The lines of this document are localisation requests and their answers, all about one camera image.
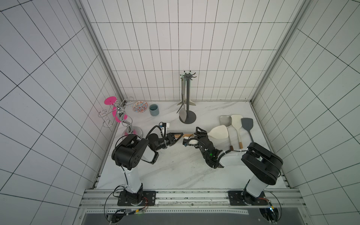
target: white tiled wall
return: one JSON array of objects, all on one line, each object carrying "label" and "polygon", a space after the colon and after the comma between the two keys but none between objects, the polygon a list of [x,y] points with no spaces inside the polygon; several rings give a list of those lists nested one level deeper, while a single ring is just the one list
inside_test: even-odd
[{"label": "white tiled wall", "polygon": [[315,0],[255,110],[315,224],[359,224],[360,2]]},{"label": "white tiled wall", "polygon": [[252,98],[302,0],[81,0],[122,92],[196,100]]},{"label": "white tiled wall", "polygon": [[0,1],[1,224],[72,224],[116,95],[72,0]]}]

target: floor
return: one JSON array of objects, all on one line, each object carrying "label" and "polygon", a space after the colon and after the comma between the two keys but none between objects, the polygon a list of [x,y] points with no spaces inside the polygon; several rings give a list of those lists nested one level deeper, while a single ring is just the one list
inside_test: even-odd
[{"label": "floor", "polygon": [[[159,122],[170,123],[168,132],[193,133],[197,126],[209,132],[212,128],[220,125],[219,116],[241,114],[243,117],[253,118],[254,127],[251,134],[254,141],[268,149],[249,102],[196,102],[196,106],[190,106],[190,110],[197,116],[193,124],[180,122],[179,115],[176,113],[179,108],[176,102],[148,102],[148,104],[157,104],[160,114],[155,117],[151,116],[148,109],[143,113],[134,112],[130,108],[126,111],[134,120],[133,124],[143,130],[144,136]],[[228,130],[234,149],[239,149],[236,130],[233,127],[229,127]],[[251,142],[250,136],[244,129],[240,130],[243,146],[246,148]],[[124,127],[119,125],[97,189],[114,189],[118,185],[126,184],[121,168],[116,166],[111,159],[112,149],[123,131]],[[210,138],[210,140],[219,150],[229,149],[228,138],[221,140]],[[175,145],[158,152],[159,158],[155,164],[151,165],[143,161],[138,164],[139,176],[144,189],[241,189],[253,176],[246,166],[210,168],[206,165],[199,149],[191,146],[184,147],[182,139]],[[280,177],[275,185],[268,186],[268,188],[286,188],[286,186]]]}]

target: gray cup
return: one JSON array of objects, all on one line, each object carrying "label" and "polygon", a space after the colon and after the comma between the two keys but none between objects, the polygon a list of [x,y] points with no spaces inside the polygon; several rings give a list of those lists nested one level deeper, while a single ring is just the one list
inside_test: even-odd
[{"label": "gray cup", "polygon": [[159,107],[158,107],[157,104],[152,104],[152,105],[150,105],[149,110],[150,110],[150,114],[151,114],[152,116],[157,116],[157,115],[159,115]]}]

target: spatula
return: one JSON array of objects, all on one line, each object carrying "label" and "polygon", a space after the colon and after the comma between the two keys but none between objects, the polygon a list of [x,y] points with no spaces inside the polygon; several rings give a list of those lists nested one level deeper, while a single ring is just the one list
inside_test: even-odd
[{"label": "spatula", "polygon": [[229,133],[225,125],[220,125],[211,129],[211,131],[207,133],[207,135],[216,139],[224,139],[229,136]]},{"label": "spatula", "polygon": [[234,115],[231,115],[231,119],[232,119],[232,122],[231,122],[231,125],[235,128],[236,132],[238,133],[238,141],[239,141],[239,148],[242,149],[243,148],[243,142],[241,140],[241,137],[240,137],[240,128],[241,128],[241,119],[243,118],[242,115],[237,115],[237,114],[234,114]]},{"label": "spatula", "polygon": [[[226,126],[226,128],[228,129],[228,127],[231,126],[232,118],[231,118],[231,116],[220,116],[219,121],[220,121],[221,125]],[[234,147],[231,144],[230,135],[228,136],[228,138],[229,138],[229,143],[230,143],[230,150],[233,151]]]},{"label": "spatula", "polygon": [[179,111],[179,116],[182,119],[182,121],[185,121],[186,118],[188,117],[188,113],[185,109],[185,104],[184,104],[184,96],[185,96],[185,79],[182,78],[181,79],[181,100],[183,101],[183,103],[181,106],[183,106],[183,108],[181,108],[181,106],[180,106],[181,109]]},{"label": "spatula", "polygon": [[253,121],[253,119],[252,119],[252,118],[242,118],[242,119],[241,119],[241,123],[242,123],[242,125],[243,125],[243,128],[249,132],[251,141],[254,142],[254,139],[252,138],[251,133],[250,133],[250,130],[251,130],[252,127],[254,126],[254,121]]}]

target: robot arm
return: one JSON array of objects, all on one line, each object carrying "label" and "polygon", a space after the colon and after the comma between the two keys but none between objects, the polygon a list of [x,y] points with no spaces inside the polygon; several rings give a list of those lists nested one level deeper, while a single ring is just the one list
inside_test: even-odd
[{"label": "robot arm", "polygon": [[252,142],[245,151],[227,150],[221,153],[221,150],[216,149],[208,139],[205,130],[197,127],[194,135],[195,138],[186,139],[185,137],[183,144],[199,148],[205,162],[211,168],[246,165],[253,172],[252,179],[242,192],[243,201],[247,204],[252,204],[258,197],[263,195],[263,190],[268,185],[276,184],[283,161],[259,144]]},{"label": "robot arm", "polygon": [[154,126],[146,138],[128,135],[115,147],[111,154],[115,164],[120,166],[125,174],[127,181],[125,197],[134,204],[141,202],[143,198],[143,184],[140,181],[137,168],[140,160],[154,164],[159,156],[157,150],[174,145],[183,135],[183,133],[168,133],[159,138],[157,134],[150,134],[156,127],[159,126]]}]

